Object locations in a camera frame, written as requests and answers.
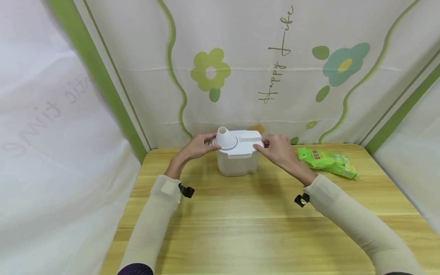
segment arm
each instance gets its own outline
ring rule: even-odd
[[[168,223],[180,203],[181,195],[178,187],[180,174],[185,164],[191,159],[199,158],[208,152],[219,149],[218,145],[205,145],[205,142],[215,135],[200,134],[195,136],[174,156],[165,174],[156,179],[150,191],[150,197],[142,209],[128,241],[120,266],[120,274],[141,274],[136,273],[139,272],[137,267],[128,266],[133,263],[146,264],[154,271]]]
[[[317,211],[329,218],[369,256],[377,275],[391,272],[425,274],[413,253],[384,222],[332,181],[301,162],[285,136],[268,136],[265,148],[254,147],[304,185]]]

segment black clip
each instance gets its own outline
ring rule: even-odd
[[[298,195],[294,200],[299,206],[304,207],[309,201],[310,196],[306,193],[304,193],[302,196]]]
[[[186,198],[191,198],[195,192],[194,188],[189,187],[189,186],[185,187],[181,183],[179,183],[179,189],[180,189],[180,192],[182,193],[182,195]]]

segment hand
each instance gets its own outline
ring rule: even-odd
[[[217,151],[220,145],[205,145],[210,139],[215,138],[217,133],[198,134],[182,150],[180,150],[170,161],[166,176],[178,180],[180,174],[191,159],[200,158],[209,152]]]
[[[253,147],[275,165],[297,178],[305,186],[312,184],[318,174],[298,159],[285,135],[268,135],[263,138],[264,147]]]

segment right hand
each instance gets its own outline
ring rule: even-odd
[[[275,165],[297,178],[305,186],[310,185],[318,174],[298,159],[285,135],[268,135],[263,138],[264,147],[253,147]]]

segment white curtain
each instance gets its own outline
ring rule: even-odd
[[[374,155],[400,190],[440,234],[440,81]]]
[[[0,3],[1,274],[98,274],[140,169],[56,21]]]
[[[75,3],[159,148],[220,125],[359,143],[440,37],[436,0]]]

